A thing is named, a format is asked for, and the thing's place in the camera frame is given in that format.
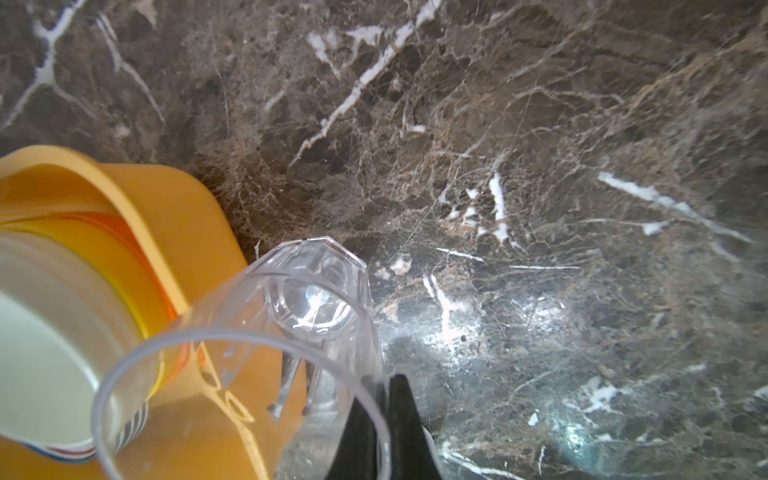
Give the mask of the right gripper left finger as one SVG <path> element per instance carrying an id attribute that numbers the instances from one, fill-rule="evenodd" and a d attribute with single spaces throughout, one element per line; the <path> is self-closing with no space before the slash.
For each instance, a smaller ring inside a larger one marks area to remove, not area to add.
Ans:
<path id="1" fill-rule="evenodd" d="M 375 480 L 377 435 L 374 424 L 358 399 L 350 409 L 343 434 L 326 480 Z"/>

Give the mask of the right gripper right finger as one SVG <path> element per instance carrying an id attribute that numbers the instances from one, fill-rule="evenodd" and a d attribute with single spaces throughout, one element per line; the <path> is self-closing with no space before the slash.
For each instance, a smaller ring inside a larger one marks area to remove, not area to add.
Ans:
<path id="1" fill-rule="evenodd" d="M 391 377 L 388 424 L 392 437 L 392 479 L 441 480 L 432 437 L 423 427 L 407 377 Z"/>

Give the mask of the clear cup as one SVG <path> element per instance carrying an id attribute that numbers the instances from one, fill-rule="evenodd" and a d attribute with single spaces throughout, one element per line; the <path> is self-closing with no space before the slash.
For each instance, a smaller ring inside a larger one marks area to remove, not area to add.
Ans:
<path id="1" fill-rule="evenodd" d="M 205 417 L 200 407 L 172 414 L 151 397 L 162 354 L 217 342 L 226 384 L 244 367 L 249 346 L 282 353 L 278 396 L 269 406 L 274 418 L 283 415 L 293 391 L 305 394 L 302 422 L 270 479 L 325 479 L 355 399 L 376 430 L 376 479 L 389 478 L 392 441 L 370 309 L 366 264 L 341 244 L 320 237 L 277 246 L 111 370 L 91 414 L 104 472 L 111 479 L 168 479 L 168 469 L 192 459 L 195 435 L 223 431 L 223 422 Z"/>

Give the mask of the cream white bowl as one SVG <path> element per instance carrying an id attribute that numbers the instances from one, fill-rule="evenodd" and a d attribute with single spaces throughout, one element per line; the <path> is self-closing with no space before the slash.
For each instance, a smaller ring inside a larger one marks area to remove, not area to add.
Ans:
<path id="1" fill-rule="evenodd" d="M 145 263 L 96 238 L 80 254 L 1 233 L 1 436 L 70 464 L 95 455 L 91 407 L 107 373 L 169 318 Z"/>

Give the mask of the yellow bowl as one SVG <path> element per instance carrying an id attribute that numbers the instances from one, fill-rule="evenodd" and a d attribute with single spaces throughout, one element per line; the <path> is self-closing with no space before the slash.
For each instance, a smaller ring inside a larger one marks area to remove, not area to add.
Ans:
<path id="1" fill-rule="evenodd" d="M 73 220 L 1 228 L 1 361 L 95 388 L 173 312 L 135 250 Z"/>

